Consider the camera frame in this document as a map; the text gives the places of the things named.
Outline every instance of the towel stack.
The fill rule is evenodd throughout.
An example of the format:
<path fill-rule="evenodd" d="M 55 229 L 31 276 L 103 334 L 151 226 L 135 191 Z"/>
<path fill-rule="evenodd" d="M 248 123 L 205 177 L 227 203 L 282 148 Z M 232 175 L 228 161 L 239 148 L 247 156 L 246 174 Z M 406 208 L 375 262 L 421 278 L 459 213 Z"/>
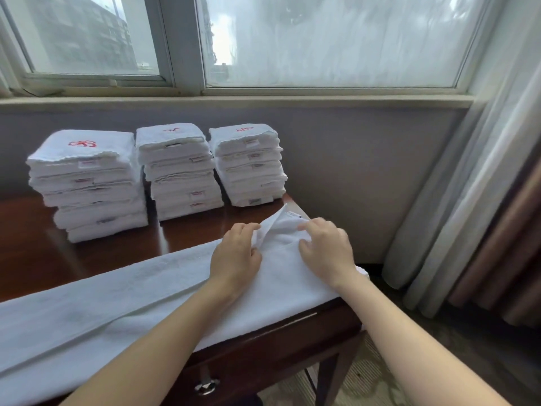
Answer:
<path fill-rule="evenodd" d="M 28 157 L 30 186 L 70 242 L 148 225 L 132 133 L 62 130 Z"/>
<path fill-rule="evenodd" d="M 211 128 L 210 150 L 231 203 L 266 204 L 286 192 L 278 133 L 266 124 Z"/>
<path fill-rule="evenodd" d="M 145 165 L 160 221 L 223 206 L 214 159 L 203 132 L 179 123 L 139 128 L 135 146 Z"/>

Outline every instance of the wooden table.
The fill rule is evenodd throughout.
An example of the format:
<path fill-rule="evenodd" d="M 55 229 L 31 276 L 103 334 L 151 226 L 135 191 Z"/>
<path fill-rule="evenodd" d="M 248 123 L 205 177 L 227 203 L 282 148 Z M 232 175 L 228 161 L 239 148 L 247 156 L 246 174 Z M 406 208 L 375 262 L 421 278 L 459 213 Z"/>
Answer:
<path fill-rule="evenodd" d="M 72 245 L 52 223 L 54 209 L 41 197 L 0 203 L 0 301 L 221 238 L 236 222 L 260 222 L 283 203 L 226 206 Z M 163 405 L 227 405 L 320 362 L 316 405 L 331 405 L 360 342 L 361 323 L 341 300 L 194 353 Z M 220 383 L 214 387 L 213 379 Z M 211 393 L 195 391 L 209 383 Z M 58 404 L 65 396 L 44 402 Z"/>

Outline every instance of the window pane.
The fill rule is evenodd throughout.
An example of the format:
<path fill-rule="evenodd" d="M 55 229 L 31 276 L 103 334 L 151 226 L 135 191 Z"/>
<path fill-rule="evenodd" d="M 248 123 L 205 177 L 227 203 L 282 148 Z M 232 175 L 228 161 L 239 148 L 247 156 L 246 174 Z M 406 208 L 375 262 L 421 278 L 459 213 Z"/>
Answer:
<path fill-rule="evenodd" d="M 5 0 L 35 72 L 159 74 L 144 0 Z"/>
<path fill-rule="evenodd" d="M 454 87 L 484 0 L 198 0 L 209 87 Z"/>

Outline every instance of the drawer handle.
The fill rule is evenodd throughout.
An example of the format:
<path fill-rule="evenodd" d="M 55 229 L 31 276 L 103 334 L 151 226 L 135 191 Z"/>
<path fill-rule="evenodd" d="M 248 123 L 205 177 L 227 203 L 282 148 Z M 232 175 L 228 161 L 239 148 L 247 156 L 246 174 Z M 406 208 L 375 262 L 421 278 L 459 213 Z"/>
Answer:
<path fill-rule="evenodd" d="M 195 392 L 199 396 L 207 396 L 207 395 L 210 395 L 212 392 L 214 392 L 219 384 L 220 384 L 220 381 L 218 379 L 211 379 L 209 382 L 199 383 L 195 387 Z"/>

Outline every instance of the brown curtain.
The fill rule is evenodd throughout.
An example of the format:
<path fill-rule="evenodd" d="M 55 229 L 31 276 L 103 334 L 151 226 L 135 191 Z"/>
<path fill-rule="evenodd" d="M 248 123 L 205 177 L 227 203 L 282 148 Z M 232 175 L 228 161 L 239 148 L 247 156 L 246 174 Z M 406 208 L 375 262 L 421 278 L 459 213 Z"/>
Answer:
<path fill-rule="evenodd" d="M 541 325 L 541 158 L 449 295 L 472 300 L 511 325 Z"/>

